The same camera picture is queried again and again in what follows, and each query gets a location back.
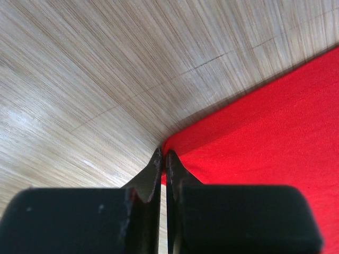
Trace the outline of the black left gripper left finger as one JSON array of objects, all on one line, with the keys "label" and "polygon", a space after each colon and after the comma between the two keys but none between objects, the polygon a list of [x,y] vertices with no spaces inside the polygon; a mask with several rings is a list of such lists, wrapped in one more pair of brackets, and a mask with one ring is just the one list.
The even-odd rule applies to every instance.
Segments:
[{"label": "black left gripper left finger", "polygon": [[145,168],[122,187],[128,211],[120,234],[124,253],[158,253],[161,177],[162,152],[156,148]]}]

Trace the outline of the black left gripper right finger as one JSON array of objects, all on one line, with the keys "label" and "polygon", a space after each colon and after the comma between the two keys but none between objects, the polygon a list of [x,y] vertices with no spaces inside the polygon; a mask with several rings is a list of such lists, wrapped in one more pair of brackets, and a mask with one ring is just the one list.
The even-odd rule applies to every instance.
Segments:
[{"label": "black left gripper right finger", "polygon": [[201,185],[182,164],[174,150],[169,150],[166,166],[166,206],[168,253],[182,253],[182,209],[181,189],[183,185]]}]

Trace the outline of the red t shirt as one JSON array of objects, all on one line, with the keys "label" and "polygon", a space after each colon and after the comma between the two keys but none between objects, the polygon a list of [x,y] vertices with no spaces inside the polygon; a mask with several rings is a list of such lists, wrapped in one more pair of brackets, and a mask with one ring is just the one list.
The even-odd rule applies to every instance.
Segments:
[{"label": "red t shirt", "polygon": [[308,200],[338,253],[338,48],[169,137],[205,184],[284,184]]}]

